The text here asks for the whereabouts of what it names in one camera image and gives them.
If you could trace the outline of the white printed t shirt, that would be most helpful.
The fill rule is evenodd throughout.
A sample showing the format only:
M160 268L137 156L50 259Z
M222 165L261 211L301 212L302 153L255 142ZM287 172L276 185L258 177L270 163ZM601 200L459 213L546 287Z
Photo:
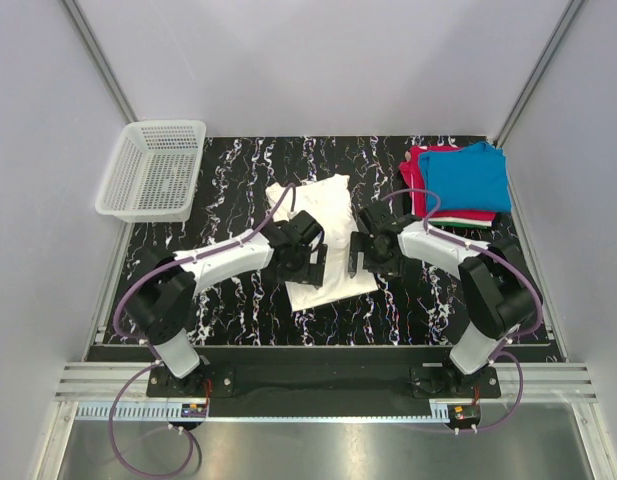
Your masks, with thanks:
M281 195L284 188L275 183L265 190L269 204L282 204L273 216L276 221L291 218L290 209L306 211L323 227L324 243L328 247L323 285L316 288L288 282L287 293L293 312L299 312L335 301L374 292L378 289L373 274L366 271L351 277L348 274L348 255L351 234L357 230L353 219L350 177L335 174L325 180L296 188L295 194Z

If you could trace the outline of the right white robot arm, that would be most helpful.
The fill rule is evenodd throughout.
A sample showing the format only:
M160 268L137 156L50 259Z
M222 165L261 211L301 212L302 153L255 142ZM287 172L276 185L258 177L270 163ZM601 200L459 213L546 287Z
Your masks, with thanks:
M450 369L458 374L476 374L506 341L541 325L542 296L515 242L473 241L411 214L399 217L384 202L361 209L357 225L360 230L350 236L350 277L361 269L402 277L412 259L461 283L470 322L449 353Z

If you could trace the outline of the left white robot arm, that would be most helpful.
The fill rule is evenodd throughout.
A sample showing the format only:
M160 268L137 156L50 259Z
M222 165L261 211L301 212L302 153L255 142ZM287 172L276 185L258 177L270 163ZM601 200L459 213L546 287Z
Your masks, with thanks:
M185 324L200 292L244 273L266 272L278 283L323 286L328 246L325 230L308 212L289 220L264 221L255 229L215 245L171 253L153 250L142 264L148 270L122 297L115 317L126 314L156 360L177 379L202 360Z

